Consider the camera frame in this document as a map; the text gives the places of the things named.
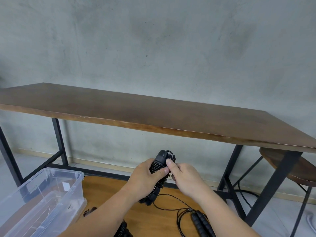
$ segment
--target concrete wall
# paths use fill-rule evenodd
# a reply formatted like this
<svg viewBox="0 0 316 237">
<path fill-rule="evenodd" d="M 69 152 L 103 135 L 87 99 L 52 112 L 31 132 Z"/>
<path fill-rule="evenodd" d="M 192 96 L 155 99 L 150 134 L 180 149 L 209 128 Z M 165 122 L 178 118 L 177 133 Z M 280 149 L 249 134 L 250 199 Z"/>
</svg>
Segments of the concrete wall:
<svg viewBox="0 0 316 237">
<path fill-rule="evenodd" d="M 45 81 L 260 109 L 316 137 L 315 9 L 316 0 L 0 0 L 0 87 Z M 57 151 L 49 118 L 0 118 L 12 147 Z M 62 127 L 74 157 L 135 167 L 171 149 L 213 181 L 234 148 L 89 123 Z M 233 179 L 258 157 L 246 147 Z M 304 157 L 316 164 L 316 155 Z M 242 185 L 261 188 L 272 172 L 262 161 Z M 279 191 L 303 195 L 289 180 Z"/>
</svg>

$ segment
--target baseboard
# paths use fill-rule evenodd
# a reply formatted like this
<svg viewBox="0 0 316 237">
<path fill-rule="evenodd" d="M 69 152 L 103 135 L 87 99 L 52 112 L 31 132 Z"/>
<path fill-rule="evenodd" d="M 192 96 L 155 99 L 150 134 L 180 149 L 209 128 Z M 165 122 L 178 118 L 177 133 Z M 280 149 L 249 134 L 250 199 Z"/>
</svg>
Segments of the baseboard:
<svg viewBox="0 0 316 237">
<path fill-rule="evenodd" d="M 18 153 L 18 154 L 32 155 L 32 156 L 43 157 L 43 158 L 50 158 L 53 155 L 51 153 L 26 150 L 26 149 L 20 149 L 20 148 L 13 149 L 12 151 L 14 153 Z M 96 162 L 96 161 L 92 161 L 92 160 L 85 160 L 85 159 L 72 158 L 72 157 L 68 157 L 68 162 L 89 165 L 89 166 L 95 166 L 95 167 L 101 167 L 101 168 L 117 170 L 117 171 L 124 171 L 124 172 L 129 172 L 129 173 L 132 173 L 134 170 L 134 168 L 130 168 L 130 167 L 110 165 L 110 164 L 100 163 L 100 162 Z M 218 185 L 219 185 L 219 182 L 217 182 L 217 181 L 211 181 L 211 180 L 204 180 L 204 181 L 211 187 L 218 187 Z M 246 186 L 241 186 L 240 188 L 242 190 L 252 191 L 252 192 L 255 192 L 257 194 L 260 194 L 262 191 L 262 190 L 258 190 L 258 189 L 255 190 L 253 188 L 249 188 Z M 292 195 L 292 194 L 287 194 L 287 193 L 282 193 L 282 192 L 276 192 L 274 197 L 279 198 L 279 199 L 298 201 L 298 202 L 303 202 L 303 199 L 304 199 L 304 196 Z M 316 204 L 316 199 L 309 198 L 308 203 Z"/>
</svg>

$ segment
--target wooden tabletop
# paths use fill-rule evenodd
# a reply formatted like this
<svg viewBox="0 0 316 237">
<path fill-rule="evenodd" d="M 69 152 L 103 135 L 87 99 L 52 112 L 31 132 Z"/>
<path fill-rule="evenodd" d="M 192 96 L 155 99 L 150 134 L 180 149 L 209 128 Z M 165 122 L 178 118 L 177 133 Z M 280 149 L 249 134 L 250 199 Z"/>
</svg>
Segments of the wooden tabletop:
<svg viewBox="0 0 316 237">
<path fill-rule="evenodd" d="M 0 90 L 0 109 L 233 144 L 316 153 L 316 139 L 266 111 L 50 83 Z"/>
<path fill-rule="evenodd" d="M 124 180 L 110 179 L 97 176 L 86 176 L 82 181 L 83 197 L 88 201 L 87 209 L 92 207 L 100 207 L 112 195 L 119 191 L 126 183 Z M 167 193 L 176 196 L 195 210 L 202 210 L 191 198 L 183 195 L 179 190 L 171 188 L 163 188 L 160 193 Z M 177 209 L 185 207 L 184 204 L 170 196 L 158 196 L 156 201 L 158 207 L 164 209 Z M 153 205 L 136 203 L 127 212 L 124 220 L 127 228 L 134 236 L 152 236 L 152 237 L 174 237 L 180 236 L 177 225 L 176 211 L 162 211 Z M 181 229 L 186 236 L 198 237 L 198 233 L 192 223 L 189 214 L 184 215 L 181 220 Z"/>
</svg>

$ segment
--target tiled floor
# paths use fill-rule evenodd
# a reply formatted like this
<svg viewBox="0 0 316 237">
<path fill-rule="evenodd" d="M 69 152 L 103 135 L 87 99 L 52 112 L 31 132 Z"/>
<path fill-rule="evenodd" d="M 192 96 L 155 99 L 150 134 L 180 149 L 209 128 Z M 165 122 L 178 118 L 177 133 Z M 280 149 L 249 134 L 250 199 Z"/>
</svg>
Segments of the tiled floor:
<svg viewBox="0 0 316 237">
<path fill-rule="evenodd" d="M 34 156 L 25 156 L 25 155 L 18 155 L 15 154 L 16 161 L 20 167 L 22 175 L 25 177 L 31 171 L 33 171 L 36 167 L 38 167 L 41 163 L 43 163 L 45 158 L 34 157 Z M 112 172 L 117 174 L 124 174 L 130 175 L 127 172 L 121 171 L 113 171 L 109 169 L 104 169 L 100 167 L 92 167 L 86 166 L 81 164 L 70 164 L 75 167 L 93 169 L 98 171 L 106 171 Z M 0 201 L 9 195 L 14 189 L 16 185 L 14 180 L 9 172 L 9 169 L 6 166 L 3 158 L 0 157 Z M 244 194 L 248 202 L 253 205 L 255 202 L 255 197 L 249 194 Z M 242 203 L 243 208 L 245 209 L 246 213 L 249 211 L 249 207 L 243 201 L 240 194 L 238 193 L 238 197 Z M 234 205 L 232 202 L 228 201 L 229 206 L 235 210 Z M 253 229 L 257 231 L 263 237 L 287 237 L 290 236 L 292 231 L 293 225 L 295 223 L 296 217 L 298 215 L 299 209 L 301 207 L 301 203 L 289 201 L 289 200 L 282 200 L 273 198 L 268 206 L 264 209 L 261 213 L 255 224 L 253 225 Z M 303 214 L 302 220 L 296 232 L 297 237 L 313 237 L 316 234 L 310 229 L 306 222 L 306 214 L 307 213 L 314 213 L 316 217 L 316 205 L 307 204 L 306 210 Z"/>
</svg>

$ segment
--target transparent plastic container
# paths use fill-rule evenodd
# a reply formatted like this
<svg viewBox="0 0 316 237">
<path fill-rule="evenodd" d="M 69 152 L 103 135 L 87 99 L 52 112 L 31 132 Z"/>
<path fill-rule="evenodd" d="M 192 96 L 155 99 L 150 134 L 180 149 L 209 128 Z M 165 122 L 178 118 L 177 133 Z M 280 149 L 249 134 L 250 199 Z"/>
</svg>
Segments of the transparent plastic container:
<svg viewBox="0 0 316 237">
<path fill-rule="evenodd" d="M 59 235 L 76 221 L 87 204 L 83 178 L 80 171 L 39 171 L 0 202 L 0 237 Z"/>
</svg>

